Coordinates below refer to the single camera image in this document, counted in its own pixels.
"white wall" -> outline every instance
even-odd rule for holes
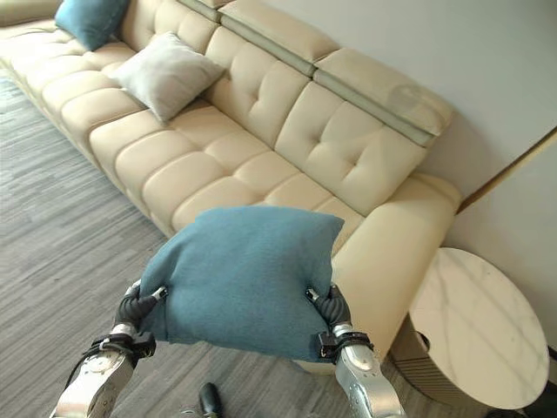
[[[422,171],[466,196],[557,124],[555,0],[266,0],[460,113]]]
[[[503,271],[532,304],[549,345],[557,347],[557,135],[461,213],[446,244]]]

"round side table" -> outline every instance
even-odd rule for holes
[[[440,248],[391,348],[401,373],[436,401],[523,408],[547,383],[549,356],[519,289],[478,256]]]

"shoe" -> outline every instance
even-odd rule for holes
[[[223,404],[220,401],[218,390],[212,383],[205,383],[199,391],[199,403],[205,418],[224,418]]]

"gray carpet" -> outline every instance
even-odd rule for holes
[[[41,417],[164,236],[5,78],[0,105],[0,415]],[[412,418],[485,413],[433,402],[384,369]],[[348,416],[333,377],[204,343],[159,344],[113,416],[184,416],[206,381],[220,388],[229,418]]]

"teal pillow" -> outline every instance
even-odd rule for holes
[[[318,361],[315,334],[327,325],[305,297],[331,285],[332,244],[344,221],[277,206],[211,209],[152,258],[141,294],[167,286],[144,320],[158,340],[209,341]]]
[[[64,0],[56,13],[56,25],[94,51],[108,42],[129,3],[130,0]]]

